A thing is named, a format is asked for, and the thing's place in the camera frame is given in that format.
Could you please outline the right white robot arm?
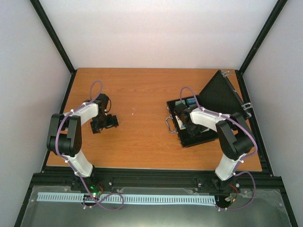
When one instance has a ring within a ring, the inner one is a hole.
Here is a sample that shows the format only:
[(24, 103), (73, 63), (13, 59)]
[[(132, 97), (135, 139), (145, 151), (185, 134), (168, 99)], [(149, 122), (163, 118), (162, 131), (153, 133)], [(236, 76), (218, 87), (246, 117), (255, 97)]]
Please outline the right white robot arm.
[(210, 180), (212, 188), (217, 192), (225, 189), (248, 153), (253, 148), (258, 150), (256, 140), (240, 113), (215, 113), (196, 105), (179, 103), (174, 108), (174, 115), (183, 126), (178, 131), (182, 146), (219, 140), (223, 155), (214, 171), (215, 176)]

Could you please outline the playing card deck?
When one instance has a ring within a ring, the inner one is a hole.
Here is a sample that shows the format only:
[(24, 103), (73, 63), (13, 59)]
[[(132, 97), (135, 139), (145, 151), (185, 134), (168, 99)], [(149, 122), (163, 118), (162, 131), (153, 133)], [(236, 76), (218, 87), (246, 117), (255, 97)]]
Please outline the playing card deck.
[(186, 129), (186, 127), (183, 125), (183, 123), (179, 123), (178, 125), (179, 125), (180, 130)]

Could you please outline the black poker set case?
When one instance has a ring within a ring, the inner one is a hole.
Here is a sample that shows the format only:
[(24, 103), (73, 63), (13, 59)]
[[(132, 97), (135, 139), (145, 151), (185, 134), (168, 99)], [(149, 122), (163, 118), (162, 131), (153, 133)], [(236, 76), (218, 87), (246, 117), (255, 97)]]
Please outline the black poker set case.
[[(244, 120), (251, 117), (249, 110), (245, 109), (246, 104), (243, 103), (238, 92), (231, 84), (230, 80), (226, 77), (225, 72), (218, 70), (215, 75), (210, 79), (207, 85), (196, 96), (195, 105), (186, 105), (186, 99), (194, 97), (185, 97), (182, 100), (176, 99), (167, 102), (167, 109), (176, 127), (174, 131), (170, 133), (177, 133), (182, 147), (187, 148), (202, 143), (207, 143), (218, 138), (218, 134), (215, 131), (216, 126), (212, 125), (216, 117), (212, 115), (204, 114), (204, 118), (198, 117), (195, 109), (199, 110), (197, 103), (201, 107), (223, 114), (240, 113)], [(186, 123), (193, 123), (201, 125), (200, 136), (190, 137), (187, 129), (180, 130), (179, 123), (183, 123), (186, 127)]]

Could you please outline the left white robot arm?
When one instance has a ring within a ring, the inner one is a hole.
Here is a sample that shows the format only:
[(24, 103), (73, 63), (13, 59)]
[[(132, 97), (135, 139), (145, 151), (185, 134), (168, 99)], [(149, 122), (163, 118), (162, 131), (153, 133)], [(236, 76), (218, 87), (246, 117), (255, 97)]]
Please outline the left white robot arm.
[(47, 149), (64, 159), (76, 176), (83, 177), (81, 183), (90, 191), (97, 188), (98, 178), (92, 174), (93, 165), (81, 150), (81, 127), (89, 121), (94, 134), (101, 133), (103, 129), (116, 128), (117, 117), (108, 113), (111, 110), (108, 105), (111, 105), (110, 98), (99, 94), (95, 100), (86, 100), (75, 110), (53, 114), (50, 120)]

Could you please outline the blue poker chip stack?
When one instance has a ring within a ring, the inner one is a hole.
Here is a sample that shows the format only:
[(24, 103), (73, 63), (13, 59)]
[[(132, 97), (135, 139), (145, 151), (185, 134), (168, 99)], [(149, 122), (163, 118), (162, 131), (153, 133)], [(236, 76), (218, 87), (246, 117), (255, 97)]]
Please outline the blue poker chip stack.
[(186, 99), (186, 105), (190, 106), (190, 105), (195, 105), (195, 104), (196, 104), (196, 100), (194, 98)]

